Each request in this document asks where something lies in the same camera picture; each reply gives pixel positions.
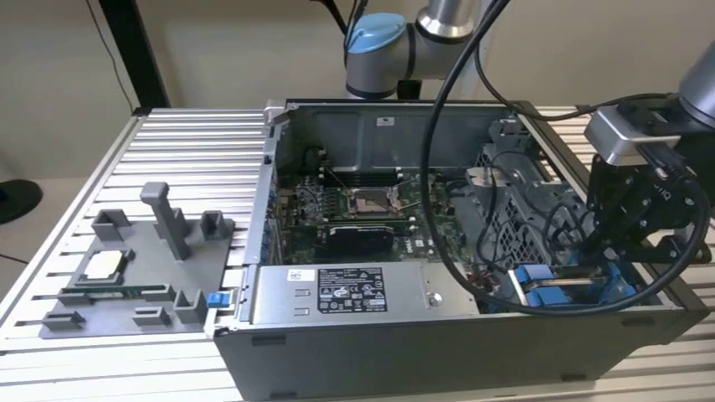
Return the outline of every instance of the aluminum extrusion table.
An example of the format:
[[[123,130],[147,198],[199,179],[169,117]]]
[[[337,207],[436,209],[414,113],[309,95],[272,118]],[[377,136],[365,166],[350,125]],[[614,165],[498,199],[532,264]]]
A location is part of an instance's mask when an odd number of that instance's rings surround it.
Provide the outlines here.
[[[540,108],[544,114],[572,110]],[[586,167],[594,151],[582,136],[588,119],[550,123]],[[0,304],[2,402],[241,399],[202,333],[54,340],[37,335],[38,320],[55,302],[51,295],[91,242],[97,211],[122,208],[129,219],[150,219],[138,200],[146,181],[167,182],[171,205],[186,218],[221,209],[237,222],[222,288],[237,286],[262,138],[261,110],[159,109],[131,118]],[[706,241],[715,245],[715,230]],[[715,310],[713,265],[689,267],[682,278]],[[361,400],[715,400],[715,314],[672,344],[637,350],[594,382]]]

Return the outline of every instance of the black metal frame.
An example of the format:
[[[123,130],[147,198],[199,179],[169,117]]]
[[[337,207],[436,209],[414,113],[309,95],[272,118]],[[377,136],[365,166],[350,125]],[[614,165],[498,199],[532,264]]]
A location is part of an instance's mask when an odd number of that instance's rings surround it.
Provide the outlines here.
[[[99,0],[101,12],[142,108],[170,107],[134,0]]]
[[[520,101],[518,105],[530,112],[536,111],[536,108],[526,101]],[[564,168],[568,170],[568,174],[572,176],[574,185],[580,186],[582,190],[588,190],[588,179],[589,173],[585,169],[578,158],[574,156],[573,152],[568,148],[568,145],[562,142],[558,134],[552,129],[552,127],[542,121],[536,121],[530,118],[526,120],[532,123],[536,131],[540,134],[540,137],[546,142],[550,150],[553,151],[554,156],[560,159]],[[641,263],[642,268],[652,276],[660,276],[668,268],[666,264],[650,264]],[[684,283],[682,278],[677,277],[662,289],[665,295],[670,300],[682,307],[689,315],[684,316],[677,327],[690,327],[694,325],[706,315],[709,311],[704,303],[700,301],[697,295]]]

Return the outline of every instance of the blue tab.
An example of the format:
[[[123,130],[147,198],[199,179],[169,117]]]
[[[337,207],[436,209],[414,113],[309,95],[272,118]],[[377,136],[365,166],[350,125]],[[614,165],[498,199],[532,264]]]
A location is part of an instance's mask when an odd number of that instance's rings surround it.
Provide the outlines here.
[[[230,294],[214,291],[205,299],[205,306],[207,308],[225,308],[230,305]]]
[[[530,264],[530,265],[522,265],[522,267],[525,269],[525,273],[528,274],[528,278],[532,281],[553,279],[553,273],[550,272],[550,268],[548,268],[548,265]]]
[[[554,304],[568,304],[566,294],[557,286],[537,287],[525,294],[529,306],[550,306]]]
[[[525,269],[522,265],[518,265],[518,268],[513,270],[513,273],[516,274],[516,280],[518,283],[524,283],[528,281],[528,274],[525,273]]]
[[[634,287],[625,282],[621,270],[612,262],[608,263],[608,274],[610,278],[602,287],[600,303],[610,303],[636,294]]]

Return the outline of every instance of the black chair leg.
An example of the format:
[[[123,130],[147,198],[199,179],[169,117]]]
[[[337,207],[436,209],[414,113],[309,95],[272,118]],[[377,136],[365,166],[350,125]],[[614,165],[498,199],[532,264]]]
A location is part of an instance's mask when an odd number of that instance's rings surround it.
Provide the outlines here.
[[[29,180],[0,183],[0,224],[29,213],[42,199],[42,189]]]

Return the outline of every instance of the white wall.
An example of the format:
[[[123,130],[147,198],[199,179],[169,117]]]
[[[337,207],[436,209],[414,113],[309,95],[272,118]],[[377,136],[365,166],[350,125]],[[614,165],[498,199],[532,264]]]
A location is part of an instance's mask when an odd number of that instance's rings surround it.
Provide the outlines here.
[[[350,2],[337,3],[346,14]],[[373,0],[368,11],[410,20],[424,3]],[[345,95],[340,33],[316,2],[138,4],[174,106]],[[508,97],[541,104],[672,90],[715,39],[712,15],[713,0],[513,0],[486,74]],[[86,175],[127,110],[83,1],[2,0],[0,54],[0,165],[27,178]],[[425,97],[437,85],[425,85]]]
[[[677,90],[715,40],[712,0],[513,0],[494,25],[486,78],[541,105]],[[489,98],[484,88],[480,99]]]
[[[0,55],[5,172],[87,175],[129,111],[83,0],[2,0]]]
[[[349,0],[337,0],[342,14]],[[260,107],[265,99],[344,97],[341,34],[306,0],[138,2],[174,106]],[[373,0],[412,19],[424,1]]]
[[[17,175],[10,171],[10,168],[0,161],[0,182],[15,178]]]

